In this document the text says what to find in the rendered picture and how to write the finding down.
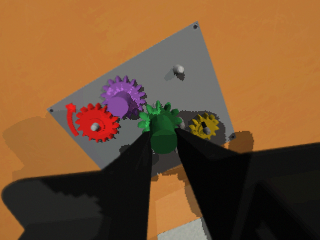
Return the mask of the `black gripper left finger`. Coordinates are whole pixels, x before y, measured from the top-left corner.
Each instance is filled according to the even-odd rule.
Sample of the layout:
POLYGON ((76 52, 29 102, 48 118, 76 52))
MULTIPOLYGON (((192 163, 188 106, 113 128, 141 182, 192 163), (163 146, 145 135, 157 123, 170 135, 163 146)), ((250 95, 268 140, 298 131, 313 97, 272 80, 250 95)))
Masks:
POLYGON ((22 228, 29 224, 107 216, 120 240, 147 240, 152 148, 145 131, 102 170, 22 178, 2 201, 22 228))

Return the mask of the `red gear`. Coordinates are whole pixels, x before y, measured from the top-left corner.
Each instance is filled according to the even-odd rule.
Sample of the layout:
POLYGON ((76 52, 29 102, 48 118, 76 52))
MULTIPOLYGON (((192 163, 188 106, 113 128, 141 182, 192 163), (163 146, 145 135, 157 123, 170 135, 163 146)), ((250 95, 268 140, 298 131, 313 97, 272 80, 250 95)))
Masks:
POLYGON ((115 128, 119 127, 119 124, 115 122, 118 117, 112 117, 112 114, 106 111, 106 109, 107 105, 100 108, 99 103, 95 107, 90 103, 88 104, 88 108, 81 108, 81 112, 76 114, 80 119, 76 120, 75 123, 80 125, 77 130, 84 132, 82 137, 87 135, 89 136, 89 141, 94 138, 97 143, 99 139, 106 142, 107 138, 113 138, 113 134, 117 133, 117 129, 115 128), (91 126, 93 123, 99 124, 97 131, 92 131, 91 126))

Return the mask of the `red curved arrow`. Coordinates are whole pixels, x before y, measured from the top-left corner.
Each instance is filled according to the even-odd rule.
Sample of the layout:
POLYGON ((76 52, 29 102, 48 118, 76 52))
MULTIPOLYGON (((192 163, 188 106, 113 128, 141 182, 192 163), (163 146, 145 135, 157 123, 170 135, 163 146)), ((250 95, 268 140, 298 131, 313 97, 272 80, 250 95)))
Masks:
POLYGON ((68 109, 67 119, 69 124, 69 129, 73 133, 74 136, 78 136, 78 132, 75 130, 73 123, 72 123, 72 112, 76 112, 76 106, 72 103, 65 105, 68 109))

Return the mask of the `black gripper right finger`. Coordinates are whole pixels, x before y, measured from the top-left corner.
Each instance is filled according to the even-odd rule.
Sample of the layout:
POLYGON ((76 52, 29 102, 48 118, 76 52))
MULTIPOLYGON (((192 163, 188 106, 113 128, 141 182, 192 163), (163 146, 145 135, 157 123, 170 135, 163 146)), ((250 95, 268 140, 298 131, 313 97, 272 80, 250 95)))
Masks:
POLYGON ((320 142, 237 153, 181 128, 177 151, 212 240, 239 240, 257 181, 320 169, 320 142))

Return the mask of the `yellow gear with black stripe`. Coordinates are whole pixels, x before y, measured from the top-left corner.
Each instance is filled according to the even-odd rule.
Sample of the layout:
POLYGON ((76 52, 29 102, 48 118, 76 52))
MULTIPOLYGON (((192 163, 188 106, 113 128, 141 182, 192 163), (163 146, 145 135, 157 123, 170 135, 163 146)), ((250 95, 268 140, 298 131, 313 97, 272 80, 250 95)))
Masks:
POLYGON ((215 119, 214 115, 208 116, 207 113, 204 113, 203 117, 201 117, 198 114, 197 118, 198 118, 197 120, 192 119, 192 122, 194 123, 194 125, 189 126, 189 128, 191 129, 190 133, 197 135, 203 139, 207 138, 209 140, 211 135, 216 136, 215 130, 219 130, 219 127, 216 126, 219 123, 219 121, 215 119), (209 129, 211 130, 210 135, 206 135, 203 132, 203 129, 205 127, 209 127, 209 129))

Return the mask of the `purple gear with tall hub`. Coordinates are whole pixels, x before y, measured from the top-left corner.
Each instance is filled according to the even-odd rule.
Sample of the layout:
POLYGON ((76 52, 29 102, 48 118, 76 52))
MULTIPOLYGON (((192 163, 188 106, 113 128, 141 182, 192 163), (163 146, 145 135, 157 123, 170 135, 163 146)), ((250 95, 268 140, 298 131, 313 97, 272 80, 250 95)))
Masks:
POLYGON ((138 115, 138 110, 143 110, 140 104, 146 103, 146 101, 140 97, 145 95, 145 92, 139 92, 142 85, 134 86, 135 79, 128 82, 127 75, 124 76, 123 81, 117 75, 115 77, 116 83, 108 79, 108 84, 103 85, 103 89, 107 92, 101 93, 100 96, 104 97, 105 100, 102 102, 103 105, 107 105, 106 111, 109 111, 113 117, 120 116, 122 119, 126 115, 129 119, 133 113, 135 116, 138 115))

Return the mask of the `green gear with tall cylindrical handle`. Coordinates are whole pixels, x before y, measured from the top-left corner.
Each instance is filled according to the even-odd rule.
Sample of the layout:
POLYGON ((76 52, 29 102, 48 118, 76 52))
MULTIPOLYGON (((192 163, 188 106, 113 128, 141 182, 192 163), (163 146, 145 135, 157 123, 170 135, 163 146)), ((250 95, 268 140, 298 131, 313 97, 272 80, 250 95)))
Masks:
POLYGON ((138 123, 139 128, 150 131, 151 148, 159 154, 168 154, 177 147, 177 135, 175 133, 176 125, 181 124, 182 120, 176 117, 178 109, 171 109, 170 102, 166 103, 164 108, 161 107, 159 100, 156 102, 156 108, 146 105, 147 113, 140 112, 139 117, 145 121, 138 123))

